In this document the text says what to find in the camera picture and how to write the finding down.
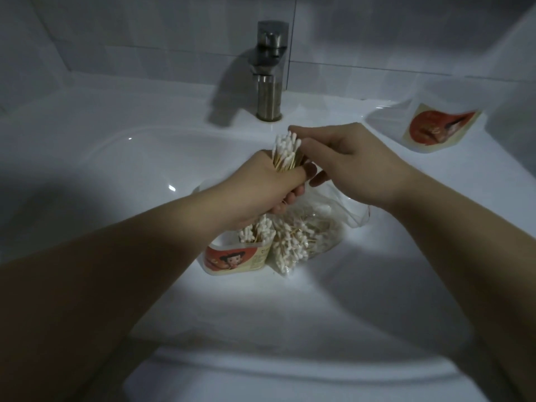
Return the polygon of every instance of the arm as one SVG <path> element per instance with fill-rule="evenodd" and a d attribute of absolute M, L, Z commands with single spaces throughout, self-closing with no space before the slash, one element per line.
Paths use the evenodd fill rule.
<path fill-rule="evenodd" d="M 412 235 L 527 400 L 536 400 L 536 240 L 414 169 L 361 124 L 290 128 L 347 196 Z"/>
<path fill-rule="evenodd" d="M 279 174 L 259 152 L 214 188 L 2 265 L 2 399 L 74 392 L 211 240 L 284 211 L 313 168 Z"/>

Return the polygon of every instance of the packaging label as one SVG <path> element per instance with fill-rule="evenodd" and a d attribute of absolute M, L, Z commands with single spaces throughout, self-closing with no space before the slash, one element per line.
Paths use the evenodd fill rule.
<path fill-rule="evenodd" d="M 465 135 L 479 115 L 480 111 L 446 114 L 420 104 L 403 138 L 412 145 L 430 147 L 429 150 L 452 146 Z"/>
<path fill-rule="evenodd" d="M 270 247 L 271 243 L 264 247 L 261 243 L 226 247 L 211 244 L 205 250 L 205 270 L 213 275 L 220 275 L 261 269 Z"/>

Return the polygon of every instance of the faucet handle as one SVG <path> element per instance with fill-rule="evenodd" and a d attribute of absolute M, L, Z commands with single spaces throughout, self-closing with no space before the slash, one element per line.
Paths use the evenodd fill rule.
<path fill-rule="evenodd" d="M 288 46 L 288 22 L 259 21 L 257 23 L 257 45 L 278 49 Z"/>

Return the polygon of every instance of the faucet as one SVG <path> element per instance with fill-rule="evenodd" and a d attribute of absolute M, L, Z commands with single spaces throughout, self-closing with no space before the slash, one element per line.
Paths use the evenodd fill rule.
<path fill-rule="evenodd" d="M 288 22 L 259 21 L 257 46 L 248 63 L 256 82 L 257 118 L 262 121 L 279 121 L 285 52 L 288 46 Z"/>

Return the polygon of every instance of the clear plastic bag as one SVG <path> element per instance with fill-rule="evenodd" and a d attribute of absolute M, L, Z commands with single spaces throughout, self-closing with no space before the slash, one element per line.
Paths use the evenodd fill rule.
<path fill-rule="evenodd" d="M 288 275 L 299 261 L 326 252 L 344 238 L 344 225 L 357 228 L 370 208 L 343 195 L 332 183 L 306 187 L 305 194 L 285 214 L 270 216 L 276 230 L 271 253 L 278 272 Z"/>

